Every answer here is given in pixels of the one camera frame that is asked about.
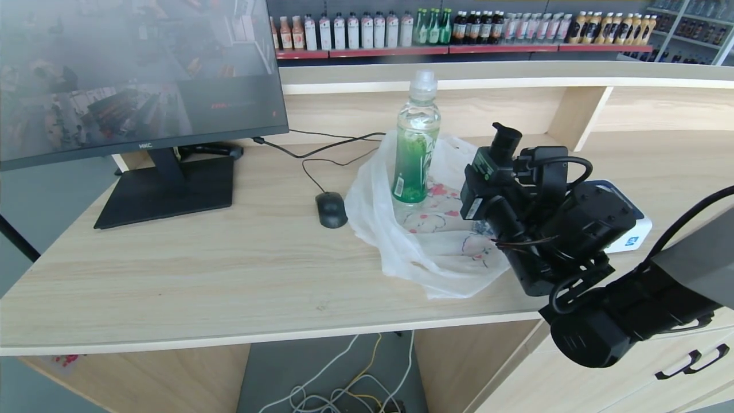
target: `computer mouse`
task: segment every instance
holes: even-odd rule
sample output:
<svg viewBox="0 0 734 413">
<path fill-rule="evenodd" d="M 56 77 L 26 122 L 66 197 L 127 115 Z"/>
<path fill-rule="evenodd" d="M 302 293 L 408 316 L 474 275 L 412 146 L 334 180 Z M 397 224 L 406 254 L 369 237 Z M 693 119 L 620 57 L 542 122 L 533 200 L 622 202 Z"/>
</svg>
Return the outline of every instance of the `computer mouse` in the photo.
<svg viewBox="0 0 734 413">
<path fill-rule="evenodd" d="M 344 198 L 336 192 L 320 193 L 316 196 L 316 208 L 319 210 L 319 222 L 327 228 L 339 228 L 349 219 L 344 210 Z"/>
</svg>

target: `white plastic bag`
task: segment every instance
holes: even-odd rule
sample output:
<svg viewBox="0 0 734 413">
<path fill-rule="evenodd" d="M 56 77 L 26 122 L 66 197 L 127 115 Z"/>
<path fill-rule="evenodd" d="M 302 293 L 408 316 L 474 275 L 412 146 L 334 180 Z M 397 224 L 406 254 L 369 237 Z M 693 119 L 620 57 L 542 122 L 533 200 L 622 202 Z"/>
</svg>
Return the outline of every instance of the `white plastic bag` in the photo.
<svg viewBox="0 0 734 413">
<path fill-rule="evenodd" d="M 509 268 L 484 221 L 461 218 L 459 192 L 464 167 L 476 147 L 456 137 L 436 142 L 429 170 L 429 196 L 419 208 L 393 206 L 396 133 L 362 165 L 346 195 L 355 234 L 379 249 L 382 272 L 423 285 L 429 298 L 468 298 Z"/>
</svg>

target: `white bottle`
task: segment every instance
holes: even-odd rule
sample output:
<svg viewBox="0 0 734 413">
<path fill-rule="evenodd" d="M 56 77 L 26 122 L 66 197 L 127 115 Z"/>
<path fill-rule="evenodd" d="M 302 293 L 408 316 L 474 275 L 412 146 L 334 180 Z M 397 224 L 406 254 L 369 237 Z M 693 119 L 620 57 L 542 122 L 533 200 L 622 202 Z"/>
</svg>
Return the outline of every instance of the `white bottle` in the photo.
<svg viewBox="0 0 734 413">
<path fill-rule="evenodd" d="M 351 12 L 346 20 L 346 39 L 350 49 L 360 48 L 360 19 L 354 12 Z"/>
<path fill-rule="evenodd" d="M 334 19 L 334 49 L 344 50 L 346 49 L 346 35 L 344 34 L 344 18 L 341 17 L 341 13 L 336 13 Z"/>
<path fill-rule="evenodd" d="M 374 16 L 374 48 L 385 48 L 385 16 L 382 12 Z"/>
<path fill-rule="evenodd" d="M 318 50 L 319 44 L 316 42 L 316 22 L 313 21 L 310 14 L 307 14 L 306 19 L 303 21 L 303 29 L 306 32 L 306 50 Z"/>
<path fill-rule="evenodd" d="M 411 47 L 413 45 L 413 17 L 406 11 L 400 20 L 400 46 Z"/>
<path fill-rule="evenodd" d="M 331 20 L 326 16 L 326 13 L 321 14 L 319 31 L 321 33 L 321 49 L 331 50 Z"/>
<path fill-rule="evenodd" d="M 400 27 L 400 18 L 390 11 L 386 25 L 388 27 L 388 47 L 398 47 L 398 31 Z"/>
<path fill-rule="evenodd" d="M 362 16 L 362 47 L 364 49 L 374 47 L 374 19 L 368 12 Z"/>
</svg>

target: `monitor base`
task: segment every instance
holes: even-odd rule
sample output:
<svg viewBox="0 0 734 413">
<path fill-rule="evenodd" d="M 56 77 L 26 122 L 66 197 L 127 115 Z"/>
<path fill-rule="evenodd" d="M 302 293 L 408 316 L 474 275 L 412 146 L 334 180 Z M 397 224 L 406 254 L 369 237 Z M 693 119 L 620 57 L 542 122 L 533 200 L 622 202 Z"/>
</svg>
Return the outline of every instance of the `monitor base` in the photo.
<svg viewBox="0 0 734 413">
<path fill-rule="evenodd" d="M 162 170 L 158 157 L 151 153 L 151 158 L 156 163 L 156 168 L 128 170 L 123 173 L 94 225 L 96 229 L 109 229 L 232 206 L 233 157 L 178 164 L 185 179 L 183 184 L 172 182 L 170 176 Z"/>
</svg>

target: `tan bottle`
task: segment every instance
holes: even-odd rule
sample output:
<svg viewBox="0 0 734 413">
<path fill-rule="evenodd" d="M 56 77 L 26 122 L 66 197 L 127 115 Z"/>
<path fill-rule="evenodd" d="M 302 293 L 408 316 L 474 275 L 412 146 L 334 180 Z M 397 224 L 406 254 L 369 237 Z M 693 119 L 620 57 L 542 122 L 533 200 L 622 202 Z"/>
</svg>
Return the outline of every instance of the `tan bottle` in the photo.
<svg viewBox="0 0 734 413">
<path fill-rule="evenodd" d="M 640 36 L 640 43 L 641 45 L 646 45 L 647 42 L 650 41 L 650 35 L 653 33 L 653 30 L 655 26 L 658 24 L 658 16 L 653 15 L 652 17 L 645 16 L 645 19 L 647 19 L 647 23 L 645 23 L 645 19 L 642 20 L 642 23 L 644 25 L 644 28 L 642 30 L 642 35 Z"/>
<path fill-rule="evenodd" d="M 594 43 L 604 44 L 604 42 L 606 42 L 606 38 L 609 35 L 609 30 L 611 30 L 613 20 L 614 13 L 606 13 L 606 17 L 604 18 L 604 20 L 601 21 L 601 31 L 599 32 L 597 38 L 594 40 Z"/>
<path fill-rule="evenodd" d="M 586 12 L 580 12 L 568 29 L 568 43 L 576 44 L 581 38 L 581 27 L 586 24 Z"/>
<path fill-rule="evenodd" d="M 611 20 L 611 26 L 609 27 L 609 31 L 607 33 L 604 33 L 604 44 L 612 44 L 614 43 L 614 38 L 617 36 L 617 33 L 619 32 L 619 26 L 622 24 L 622 13 L 617 13 L 614 15 L 614 18 Z"/>
<path fill-rule="evenodd" d="M 622 20 L 622 25 L 619 26 L 619 33 L 617 34 L 617 38 L 614 39 L 614 44 L 625 44 L 627 41 L 627 36 L 632 29 L 632 16 L 632 13 L 627 13 L 627 17 Z"/>
<path fill-rule="evenodd" d="M 303 35 L 303 24 L 301 24 L 301 16 L 293 16 L 293 48 L 296 50 L 303 50 L 306 45 L 305 37 Z"/>
<path fill-rule="evenodd" d="M 642 33 L 642 15 L 637 13 L 632 19 L 632 26 L 630 26 L 630 32 L 628 33 L 625 44 L 633 45 L 635 41 Z"/>
<path fill-rule="evenodd" d="M 288 17 L 280 16 L 280 41 L 283 44 L 283 50 L 293 49 L 293 35 L 291 27 L 288 25 Z"/>
<path fill-rule="evenodd" d="M 596 34 L 599 30 L 599 24 L 601 24 L 601 12 L 596 12 L 589 19 L 589 24 L 586 25 L 586 35 L 583 39 L 581 39 L 581 42 L 583 44 L 593 43 L 594 37 L 596 37 Z"/>
</svg>

